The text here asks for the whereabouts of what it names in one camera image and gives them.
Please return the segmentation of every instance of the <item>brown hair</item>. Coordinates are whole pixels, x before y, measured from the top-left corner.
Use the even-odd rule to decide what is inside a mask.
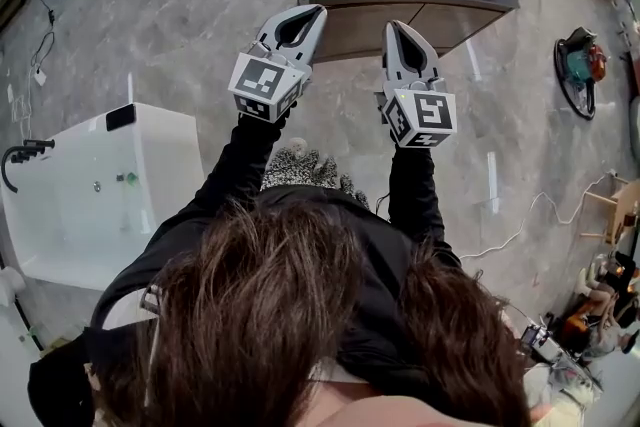
[[[416,253],[401,310],[422,371],[419,398],[460,420],[531,425],[524,358],[501,319],[504,305],[477,278],[440,264],[429,249]]]
[[[433,393],[419,398],[456,418],[528,425],[498,304],[429,254],[417,253],[400,302]],[[238,209],[216,221],[199,251],[157,280],[153,362],[151,328],[138,337],[135,366],[102,386],[107,417],[117,425],[294,425],[312,368],[335,356],[354,310],[361,258],[354,233],[308,205]]]

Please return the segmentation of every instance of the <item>gray tile floor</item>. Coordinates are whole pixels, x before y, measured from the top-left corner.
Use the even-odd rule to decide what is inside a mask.
[[[236,118],[226,92],[238,51],[271,14],[295,0],[45,0],[57,17],[56,43],[43,70],[43,88],[32,84],[33,135],[50,137],[127,102],[131,74],[136,101],[195,115],[203,164],[210,168]],[[612,56],[598,86],[592,122],[569,110],[556,84],[552,45],[584,25],[596,31]],[[26,88],[29,59],[47,30],[37,0],[1,36],[3,86]],[[605,0],[522,0],[521,9],[447,55],[443,74],[458,102],[459,133],[433,152],[447,238],[459,255],[500,245],[546,191],[563,218],[582,191],[610,168],[635,177],[628,135],[629,87],[614,14]],[[336,155],[358,187],[374,200],[386,193],[392,144],[380,127],[371,93],[379,90],[379,59],[316,67],[314,85],[300,102],[283,140],[304,137]],[[10,106],[0,100],[0,142],[16,143]],[[490,195],[488,155],[497,170]],[[609,192],[612,184],[600,185]],[[599,250],[580,240],[585,229],[604,228],[587,202],[571,226],[559,226],[550,204],[533,208],[522,235],[504,251],[464,260],[469,272],[530,315],[560,308],[575,275]],[[12,261],[6,223],[1,249]],[[45,342],[72,336],[88,322],[99,294],[29,280],[22,300]]]

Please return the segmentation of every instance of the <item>bathtub faucet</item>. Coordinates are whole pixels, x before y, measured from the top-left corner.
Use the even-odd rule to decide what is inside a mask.
[[[11,157],[11,162],[13,164],[21,164],[22,162],[29,160],[31,157],[35,157],[38,153],[43,154],[47,148],[54,148],[55,145],[56,142],[53,139],[51,141],[25,139],[23,141],[23,146],[12,146],[5,151],[4,156],[2,157],[2,181],[7,186],[7,189],[13,193],[18,192],[18,188],[15,185],[12,185],[7,178],[5,166],[9,157]]]

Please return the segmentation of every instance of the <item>white cable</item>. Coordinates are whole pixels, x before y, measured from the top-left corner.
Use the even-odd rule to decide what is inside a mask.
[[[22,140],[31,139],[31,75],[34,66],[29,68],[27,74],[27,100],[25,103],[25,94],[21,94],[14,98],[11,104],[11,121],[20,124],[20,137]]]
[[[578,206],[574,210],[573,215],[571,216],[571,218],[569,220],[563,221],[562,219],[560,219],[560,215],[558,214],[558,206],[556,205],[555,201],[553,201],[546,192],[541,192],[535,198],[533,198],[533,201],[531,202],[531,206],[529,207],[529,210],[527,211],[527,213],[524,216],[524,219],[522,219],[522,222],[520,223],[520,229],[517,232],[515,232],[513,235],[511,235],[511,237],[509,237],[505,241],[504,244],[502,244],[501,246],[490,247],[488,249],[485,249],[484,251],[481,251],[480,253],[470,254],[470,255],[463,255],[463,256],[460,257],[460,259],[463,259],[463,258],[479,258],[481,256],[486,255],[487,253],[493,253],[494,251],[502,251],[505,247],[507,247],[511,243],[511,241],[513,241],[518,235],[520,235],[522,233],[522,230],[524,229],[524,223],[526,222],[527,217],[531,213],[531,210],[533,210],[533,206],[536,204],[536,201],[538,201],[538,199],[541,198],[542,196],[547,198],[547,200],[549,200],[551,205],[553,205],[553,211],[556,214],[556,219],[558,219],[558,223],[563,224],[563,225],[571,224],[574,221],[574,219],[576,218],[576,216],[578,215],[578,212],[580,211],[580,208],[582,207],[582,204],[584,203],[584,197],[587,194],[587,192],[589,192],[589,189],[591,189],[591,187],[593,187],[594,185],[598,185],[602,180],[604,180],[607,176],[609,176],[609,174],[610,173],[606,173],[606,174],[602,175],[600,178],[598,178],[598,180],[596,180],[595,182],[591,182],[589,184],[589,186],[582,193],[582,196],[580,197],[580,202],[578,203]]]

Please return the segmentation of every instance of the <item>power cord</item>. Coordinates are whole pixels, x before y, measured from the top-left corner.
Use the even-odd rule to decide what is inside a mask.
[[[49,5],[44,0],[39,0],[42,5],[47,9],[47,16],[49,18],[49,30],[45,33],[40,41],[40,45],[38,46],[38,50],[36,50],[35,54],[31,56],[31,62],[29,71],[27,72],[27,97],[25,99],[25,95],[21,94],[17,96],[12,104],[11,104],[11,121],[13,123],[20,124],[20,137],[24,139],[31,139],[31,77],[35,71],[35,73],[40,72],[40,67],[42,63],[47,58],[47,56],[51,53],[53,49],[53,45],[56,42],[56,35],[54,33],[54,24],[55,24],[55,14],[53,9],[49,7]],[[42,57],[40,57],[40,53],[45,46],[47,38],[50,39],[51,43],[47,48],[47,51],[44,53]]]
[[[602,175],[600,178],[598,178],[595,182],[591,182],[589,184],[589,186],[582,192],[582,196],[580,196],[580,202],[578,203],[578,206],[576,207],[576,209],[573,211],[573,215],[566,221],[563,221],[562,219],[560,219],[560,215],[558,214],[558,205],[556,205],[556,202],[553,201],[549,195],[546,192],[541,192],[540,194],[538,194],[535,198],[533,198],[533,201],[531,202],[531,205],[529,206],[529,210],[527,211],[527,213],[525,214],[524,218],[522,219],[522,222],[520,223],[520,228],[518,229],[517,232],[515,232],[513,235],[511,235],[511,237],[509,237],[504,244],[500,245],[500,246],[495,246],[495,247],[490,247],[485,249],[484,251],[481,251],[480,253],[475,253],[475,254],[468,254],[468,255],[463,255],[460,257],[460,259],[462,258],[479,258],[481,256],[484,256],[488,253],[492,253],[494,251],[502,251],[505,247],[507,247],[513,240],[515,240],[515,238],[520,235],[522,233],[522,230],[524,229],[524,224],[527,221],[527,217],[529,216],[529,214],[531,213],[531,210],[533,210],[534,205],[536,204],[536,202],[541,198],[544,197],[546,198],[549,203],[551,203],[551,205],[553,206],[553,212],[556,215],[556,219],[558,220],[559,224],[562,225],[568,225],[573,223],[573,221],[575,220],[576,216],[578,215],[578,212],[580,211],[580,208],[582,208],[582,204],[584,203],[584,197],[587,194],[587,192],[589,192],[589,189],[591,189],[591,187],[593,187],[594,185],[598,185],[602,180],[604,180],[607,176],[612,176],[615,172],[614,171],[609,171],[607,173],[605,173],[604,175]]]
[[[6,265],[2,258],[2,253],[0,253],[0,270],[4,269],[5,267]],[[22,320],[24,327],[27,329],[27,332],[29,333],[29,337],[33,340],[33,343],[38,348],[38,350],[43,351],[44,346],[42,345],[42,343],[40,343],[40,339],[35,334],[35,330],[31,325],[31,322],[29,322],[29,319],[27,318],[27,315],[25,314],[24,309],[22,308],[22,305],[20,304],[20,301],[18,300],[17,297],[14,299],[13,304],[16,307],[16,310],[18,310],[18,315],[20,315],[20,319]]]

